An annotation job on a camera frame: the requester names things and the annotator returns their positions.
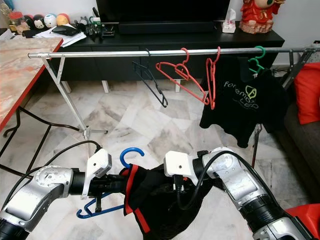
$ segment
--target red hanger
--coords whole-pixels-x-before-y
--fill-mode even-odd
[[[179,85],[181,88],[183,88],[185,91],[187,91],[189,94],[191,94],[192,96],[194,96],[196,99],[200,100],[202,103],[204,103],[205,105],[209,105],[210,104],[210,100],[208,97],[206,97],[206,92],[203,90],[203,88],[200,86],[200,84],[197,82],[197,80],[195,80],[189,73],[188,68],[186,67],[186,63],[189,61],[189,52],[187,49],[185,49],[184,47],[181,48],[181,50],[186,52],[186,60],[184,60],[182,63],[178,63],[178,64],[173,64],[170,62],[166,62],[166,61],[161,61],[155,64],[155,68],[161,72],[163,75],[165,75],[169,80],[171,80],[172,82],[174,82],[175,84]],[[203,97],[199,97],[197,94],[195,94],[194,92],[192,92],[191,90],[189,90],[188,88],[182,86],[180,83],[178,83],[176,80],[174,80],[171,76],[169,76],[168,74],[166,74],[162,69],[161,66],[162,65],[169,65],[171,67],[174,67],[174,71],[183,79],[189,81],[192,80],[199,88],[199,90],[202,92]]]
[[[206,79],[208,82],[208,95],[209,95],[209,101],[210,101],[210,106],[211,106],[211,110],[215,109],[216,103],[216,62],[219,60],[220,57],[220,47],[218,46],[218,53],[217,56],[215,58],[215,60],[212,62],[211,58],[207,58],[206,62],[205,62],[205,67],[206,67]]]

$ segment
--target shirt logo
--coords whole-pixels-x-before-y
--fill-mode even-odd
[[[223,87],[234,92],[232,95],[230,95],[230,97],[232,97],[233,101],[240,104],[241,107],[253,111],[259,109],[257,99],[255,98],[257,96],[257,89],[254,87],[247,85],[246,87],[241,86],[237,88],[236,84],[229,81],[226,81]]]
[[[245,86],[245,92],[249,99],[253,99],[257,96],[257,89],[255,89],[252,86],[249,86],[249,85]]]

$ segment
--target red cushion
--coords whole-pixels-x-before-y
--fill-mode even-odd
[[[320,238],[320,204],[308,204],[286,210],[293,217],[298,216],[315,238]]]
[[[294,86],[300,124],[320,121],[320,62],[305,64]]]

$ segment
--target marble tabletop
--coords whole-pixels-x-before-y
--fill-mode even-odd
[[[56,52],[62,42],[59,37],[0,40],[0,131],[45,69],[28,53]]]

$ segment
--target black hanger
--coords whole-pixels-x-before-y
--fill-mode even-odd
[[[133,66],[133,71],[139,76],[139,78],[141,78],[141,80],[144,82],[144,84],[150,89],[150,91],[153,93],[153,95],[156,97],[156,99],[158,99],[159,103],[161,103],[161,105],[164,108],[166,108],[168,106],[168,101],[167,101],[165,95],[163,94],[163,92],[161,91],[161,89],[159,88],[159,85],[158,85],[155,77],[153,76],[153,74],[151,73],[151,71],[149,69],[149,59],[148,59],[146,66],[141,65],[135,61],[132,61],[132,66]],[[153,91],[153,89],[148,85],[146,80],[152,80],[154,82],[155,87],[158,90],[159,94],[162,95],[162,100],[157,96],[157,94]]]

